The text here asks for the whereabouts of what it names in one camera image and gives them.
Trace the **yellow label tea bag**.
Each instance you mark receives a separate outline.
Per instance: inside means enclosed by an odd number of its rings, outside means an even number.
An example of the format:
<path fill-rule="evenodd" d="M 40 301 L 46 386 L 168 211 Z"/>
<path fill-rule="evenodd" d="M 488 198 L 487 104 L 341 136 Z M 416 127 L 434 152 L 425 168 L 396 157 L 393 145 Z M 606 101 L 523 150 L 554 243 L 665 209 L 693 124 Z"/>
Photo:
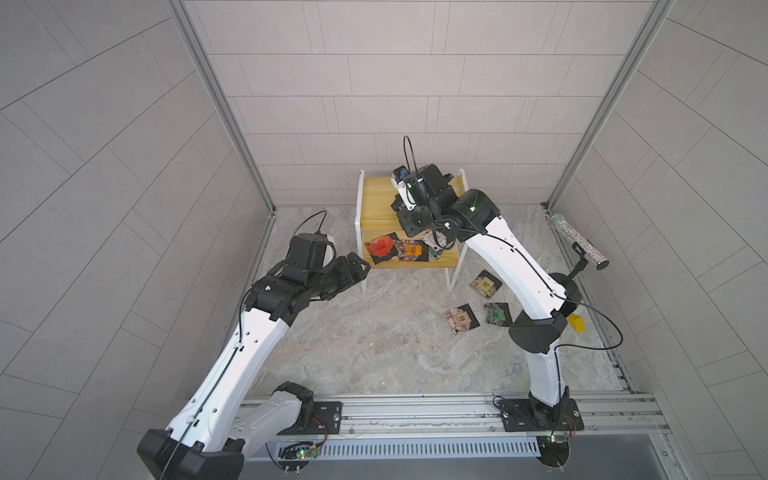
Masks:
<path fill-rule="evenodd" d="M 484 298 L 491 299 L 503 286 L 503 282 L 488 270 L 483 269 L 470 286 Z"/>

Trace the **pink label tea bag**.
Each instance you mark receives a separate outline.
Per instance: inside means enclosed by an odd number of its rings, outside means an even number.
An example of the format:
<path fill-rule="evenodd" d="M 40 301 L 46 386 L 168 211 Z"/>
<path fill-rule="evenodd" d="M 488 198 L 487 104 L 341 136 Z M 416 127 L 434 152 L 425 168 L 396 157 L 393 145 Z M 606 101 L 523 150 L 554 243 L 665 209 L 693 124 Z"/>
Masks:
<path fill-rule="evenodd" d="M 480 326 L 469 304 L 451 308 L 444 313 L 444 316 L 455 334 L 467 332 Z"/>

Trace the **green label tea bag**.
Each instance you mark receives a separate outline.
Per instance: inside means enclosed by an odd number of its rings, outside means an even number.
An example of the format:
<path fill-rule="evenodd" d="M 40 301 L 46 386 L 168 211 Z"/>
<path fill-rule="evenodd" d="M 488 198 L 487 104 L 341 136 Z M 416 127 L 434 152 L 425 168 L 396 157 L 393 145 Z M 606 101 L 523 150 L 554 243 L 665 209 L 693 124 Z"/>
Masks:
<path fill-rule="evenodd" d="M 513 320 L 509 310 L 509 305 L 505 302 L 491 302 L 484 305 L 486 312 L 485 321 L 487 324 L 499 327 L 509 327 Z"/>

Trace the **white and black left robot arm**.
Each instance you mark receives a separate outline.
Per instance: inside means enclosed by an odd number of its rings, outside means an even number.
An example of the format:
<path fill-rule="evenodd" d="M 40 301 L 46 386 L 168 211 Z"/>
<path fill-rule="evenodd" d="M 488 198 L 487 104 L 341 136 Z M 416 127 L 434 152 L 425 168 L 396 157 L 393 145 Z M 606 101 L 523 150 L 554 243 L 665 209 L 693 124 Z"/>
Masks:
<path fill-rule="evenodd" d="M 272 349 L 298 313 L 366 279 L 356 253 L 329 261 L 282 261 L 247 292 L 238 325 L 188 403 L 164 429 L 150 429 L 137 453 L 155 479 L 236 479 L 245 461 L 283 431 L 305 432 L 317 419 L 313 393 L 286 382 L 250 414 L 237 412 Z"/>

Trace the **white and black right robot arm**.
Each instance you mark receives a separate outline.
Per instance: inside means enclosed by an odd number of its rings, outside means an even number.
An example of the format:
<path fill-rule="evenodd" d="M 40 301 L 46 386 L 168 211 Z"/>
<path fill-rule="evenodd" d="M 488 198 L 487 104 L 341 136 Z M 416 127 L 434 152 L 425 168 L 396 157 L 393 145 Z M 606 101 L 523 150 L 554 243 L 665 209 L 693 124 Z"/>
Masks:
<path fill-rule="evenodd" d="M 467 245 L 520 301 L 523 312 L 509 335 L 526 352 L 532 416 L 539 426 L 557 430 L 569 400 L 557 353 L 571 302 L 566 287 L 533 259 L 483 192 L 470 189 L 458 197 L 451 187 L 438 196 L 411 193 L 404 186 L 397 190 L 392 208 L 406 232 L 440 232 Z"/>

